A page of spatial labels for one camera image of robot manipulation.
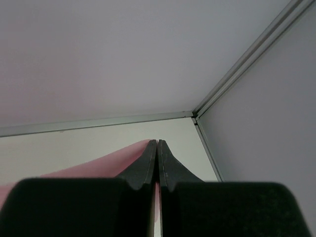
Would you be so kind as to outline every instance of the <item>metal frame edge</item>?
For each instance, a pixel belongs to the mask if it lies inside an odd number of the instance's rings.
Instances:
[[[193,110],[199,118],[252,66],[274,42],[312,5],[315,0],[291,0],[264,30],[257,40],[238,59],[209,94]]]
[[[206,137],[206,135],[204,133],[204,130],[203,130],[202,126],[199,124],[199,122],[197,122],[195,127],[196,127],[197,133],[198,133],[198,135],[200,137],[200,140],[201,140],[201,142],[203,144],[203,147],[204,147],[204,149],[206,151],[207,157],[208,157],[208,159],[209,159],[209,161],[210,161],[210,163],[211,163],[211,165],[213,167],[213,170],[214,170],[214,173],[216,175],[216,178],[217,178],[218,182],[223,182],[224,181],[223,175],[220,172],[215,159],[213,158],[211,149],[210,149],[210,147],[208,145],[208,139],[207,139],[207,137]]]
[[[70,121],[70,122],[55,122],[55,123],[29,124],[29,125],[20,125],[20,126],[8,126],[8,127],[0,127],[0,137],[73,130],[73,129],[81,129],[81,128],[89,128],[89,127],[102,127],[102,126],[129,124],[129,123],[150,122],[150,121],[168,120],[168,119],[191,118],[192,116],[193,116],[192,112],[177,112],[177,113],[141,115],[141,116],[127,116],[127,117],[118,117],[118,118],[91,119],[91,120]]]

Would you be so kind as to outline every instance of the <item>white panel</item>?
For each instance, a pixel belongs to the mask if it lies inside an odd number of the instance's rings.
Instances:
[[[224,180],[276,181],[316,236],[316,5],[199,120]]]
[[[0,126],[191,111],[289,0],[1,0]]]
[[[216,176],[191,118],[0,138],[0,184],[81,164],[144,139],[166,140],[203,180]]]

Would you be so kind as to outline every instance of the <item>pink sheet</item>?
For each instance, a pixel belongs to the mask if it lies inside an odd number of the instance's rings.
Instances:
[[[45,178],[97,178],[115,177],[143,153],[149,140],[134,143],[104,157],[67,169],[42,175]],[[0,209],[15,183],[0,186]]]

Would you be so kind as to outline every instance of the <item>white wall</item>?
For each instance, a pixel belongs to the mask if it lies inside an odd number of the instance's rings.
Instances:
[[[201,117],[224,180],[277,181],[316,236],[316,5]]]
[[[203,180],[216,180],[190,118],[0,138],[0,184],[87,162],[144,139],[163,139]]]

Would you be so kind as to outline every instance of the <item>black object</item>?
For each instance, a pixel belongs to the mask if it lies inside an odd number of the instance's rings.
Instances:
[[[21,181],[0,212],[0,237],[147,236],[156,181],[164,237],[311,236],[285,186],[203,182],[153,140],[113,179]]]
[[[0,236],[147,236],[156,146],[149,142],[118,178],[19,182],[0,212]]]

